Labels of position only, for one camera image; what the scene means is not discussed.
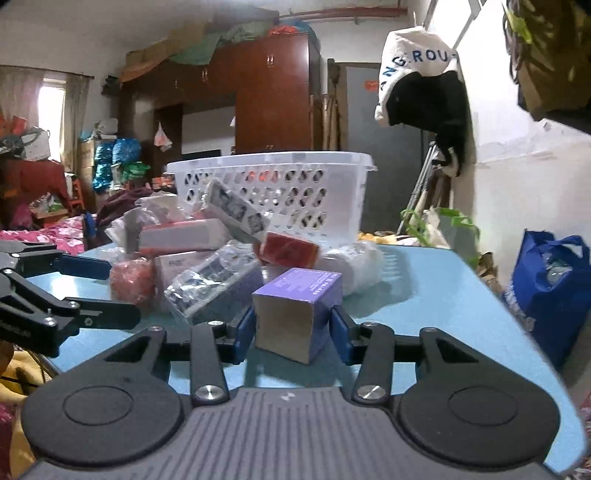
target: blue bag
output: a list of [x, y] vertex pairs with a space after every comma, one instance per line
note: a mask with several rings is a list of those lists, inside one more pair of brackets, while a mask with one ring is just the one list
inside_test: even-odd
[[115, 142], [101, 142], [96, 146], [95, 165], [111, 165]]
[[589, 247], [578, 235], [526, 230], [504, 300], [559, 369], [591, 309]]
[[135, 138], [120, 138], [113, 147], [113, 163], [135, 163], [139, 161], [141, 145]]

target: white plastic bag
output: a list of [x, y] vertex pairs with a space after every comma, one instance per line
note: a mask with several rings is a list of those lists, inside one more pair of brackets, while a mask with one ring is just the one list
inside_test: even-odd
[[162, 152], [166, 152], [173, 146], [173, 143], [164, 133], [160, 122], [158, 122], [158, 131], [156, 132], [156, 135], [154, 135], [154, 145], [160, 147], [160, 151]]

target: red package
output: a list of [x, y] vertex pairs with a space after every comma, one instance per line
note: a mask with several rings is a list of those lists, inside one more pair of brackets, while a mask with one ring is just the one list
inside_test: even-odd
[[320, 247], [302, 238], [268, 232], [257, 257], [282, 267], [312, 268]]
[[111, 268], [111, 297], [140, 305], [154, 298], [154, 264], [146, 258], [121, 262]]

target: metal screw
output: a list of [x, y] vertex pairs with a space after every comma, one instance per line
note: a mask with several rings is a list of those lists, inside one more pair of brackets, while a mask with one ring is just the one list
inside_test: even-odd
[[204, 385], [195, 391], [197, 398], [208, 401], [219, 400], [223, 397], [223, 394], [222, 387], [218, 387], [217, 385]]
[[379, 400], [384, 398], [386, 391], [379, 385], [364, 385], [357, 389], [357, 395], [364, 400]]

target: green cloth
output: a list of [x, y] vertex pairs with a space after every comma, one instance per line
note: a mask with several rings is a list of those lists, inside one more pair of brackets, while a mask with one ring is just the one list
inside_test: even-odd
[[207, 33], [199, 43], [186, 48], [181, 53], [177, 53], [170, 57], [170, 60], [176, 63], [187, 63], [189, 65], [209, 65], [212, 61], [213, 52], [220, 39], [221, 33]]
[[249, 22], [236, 25], [226, 32], [207, 33], [199, 43], [172, 55], [170, 60], [189, 65], [208, 65], [218, 45], [240, 43], [263, 37], [272, 26], [272, 22]]

